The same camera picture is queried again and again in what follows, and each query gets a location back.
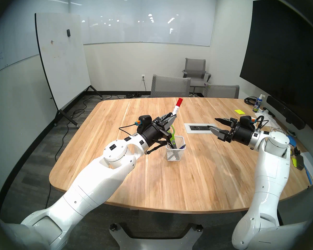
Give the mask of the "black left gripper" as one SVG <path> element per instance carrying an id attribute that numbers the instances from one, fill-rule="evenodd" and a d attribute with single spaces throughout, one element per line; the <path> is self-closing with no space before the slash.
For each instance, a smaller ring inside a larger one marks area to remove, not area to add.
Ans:
<path id="1" fill-rule="evenodd" d="M 162 145 L 170 144 L 171 134 L 167 131 L 170 129 L 171 125 L 174 123 L 177 115 L 172 112 L 162 115 L 158 119 L 158 123 L 151 122 L 151 124 L 141 133 L 142 138 L 147 143 L 150 148 L 154 143 L 159 143 L 162 138 L 165 141 L 161 141 Z"/>

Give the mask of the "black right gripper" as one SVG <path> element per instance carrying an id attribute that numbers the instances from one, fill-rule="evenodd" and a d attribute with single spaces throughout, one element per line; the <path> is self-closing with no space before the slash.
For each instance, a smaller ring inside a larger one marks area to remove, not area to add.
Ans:
<path id="1" fill-rule="evenodd" d="M 246 146 L 249 145 L 255 131 L 255 126 L 252 121 L 238 121 L 235 118 L 215 118 L 215 120 L 226 126 L 234 126 L 228 131 L 208 125 L 208 129 L 216 135 L 219 140 L 229 143 L 236 141 Z"/>

